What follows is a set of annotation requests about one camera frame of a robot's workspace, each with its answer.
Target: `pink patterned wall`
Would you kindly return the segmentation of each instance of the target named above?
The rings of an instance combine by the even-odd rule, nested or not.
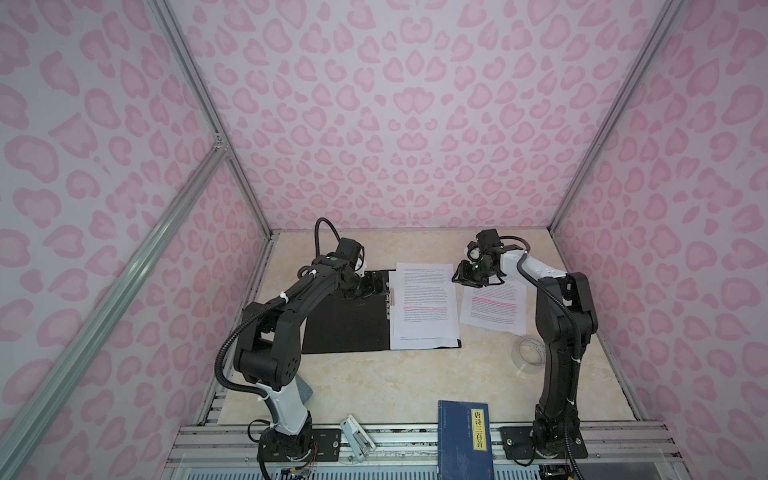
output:
[[[556,236],[698,479],[768,471],[767,7],[693,2]]]
[[[0,435],[212,137],[141,0],[0,15]]]
[[[547,225],[662,3],[171,2],[283,229]]]
[[[222,165],[19,478],[159,473],[200,407],[261,243]]]

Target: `book cover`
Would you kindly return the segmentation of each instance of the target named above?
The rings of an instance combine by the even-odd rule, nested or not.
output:
[[[492,480],[488,404],[438,402],[438,480]]]

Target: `black mounting plate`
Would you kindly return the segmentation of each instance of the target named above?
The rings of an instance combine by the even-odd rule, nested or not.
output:
[[[312,441],[317,444],[316,462],[338,462],[341,445],[340,429],[312,429]],[[265,462],[294,462],[276,449],[274,442],[259,444]]]
[[[534,455],[533,445],[531,444],[531,427],[500,427],[498,431],[502,434],[502,446],[504,447],[504,454],[507,460],[519,460],[521,462],[527,462]],[[587,445],[584,443],[584,439],[581,437],[581,433],[578,434],[576,439],[571,439],[571,451],[575,458],[587,458]],[[544,458],[538,453],[535,456],[536,459]],[[555,458],[565,458],[565,452],[558,454]]]

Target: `paper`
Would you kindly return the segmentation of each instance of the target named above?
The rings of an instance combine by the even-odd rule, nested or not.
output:
[[[491,278],[491,282],[494,281],[498,278]],[[459,321],[497,332],[525,335],[525,296],[528,289],[515,278],[506,277],[504,281],[503,285],[482,288],[465,286]]]
[[[389,348],[458,346],[453,265],[398,263],[389,275]]]

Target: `beige tabletop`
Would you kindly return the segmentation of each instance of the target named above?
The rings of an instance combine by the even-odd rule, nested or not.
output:
[[[531,255],[559,269],[562,260],[547,230],[499,230],[531,244]],[[374,231],[358,230],[342,236],[366,248],[368,270],[394,269],[396,263],[453,263],[464,257],[474,240],[471,230]],[[320,237],[321,251],[336,247],[327,230]],[[314,256],[311,232],[281,233],[270,258],[258,301],[266,302],[296,282],[296,271]],[[461,311],[462,289],[456,285]],[[536,292],[529,287],[528,333],[534,323]],[[306,403],[313,423],[339,423],[353,414],[360,423],[437,421],[438,400],[488,403],[492,422],[527,422],[541,396],[544,373],[516,373],[511,359],[511,333],[461,325],[462,348],[365,353],[303,355],[299,374],[314,390]],[[234,382],[245,383],[238,372]],[[621,387],[596,336],[587,348],[578,389],[579,417],[583,421],[634,420]],[[220,425],[243,425],[270,417],[258,396],[228,392],[219,416]]]

